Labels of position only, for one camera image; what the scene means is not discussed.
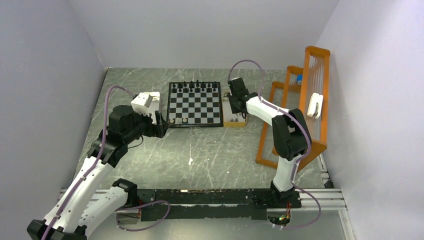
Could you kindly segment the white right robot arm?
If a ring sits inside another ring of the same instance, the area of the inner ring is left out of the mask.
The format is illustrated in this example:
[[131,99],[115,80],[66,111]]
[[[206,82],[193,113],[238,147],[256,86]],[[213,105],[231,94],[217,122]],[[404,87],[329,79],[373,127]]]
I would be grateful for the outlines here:
[[296,188],[294,180],[300,161],[311,151],[312,139],[304,115],[298,108],[288,110],[256,92],[250,93],[241,77],[228,81],[228,86],[230,93],[227,97],[232,113],[258,117],[272,128],[278,163],[269,199],[275,207],[282,207]]

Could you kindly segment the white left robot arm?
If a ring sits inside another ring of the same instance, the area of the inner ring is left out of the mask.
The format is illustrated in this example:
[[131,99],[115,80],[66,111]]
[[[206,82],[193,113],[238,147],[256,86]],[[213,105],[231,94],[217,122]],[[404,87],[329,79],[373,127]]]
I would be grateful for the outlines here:
[[139,208],[137,184],[116,180],[105,196],[89,204],[101,181],[111,173],[128,152],[128,145],[142,137],[163,138],[169,124],[161,111],[136,111],[130,105],[118,105],[108,116],[87,153],[80,172],[61,199],[42,220],[34,219],[27,227],[33,240],[87,240],[113,212]]

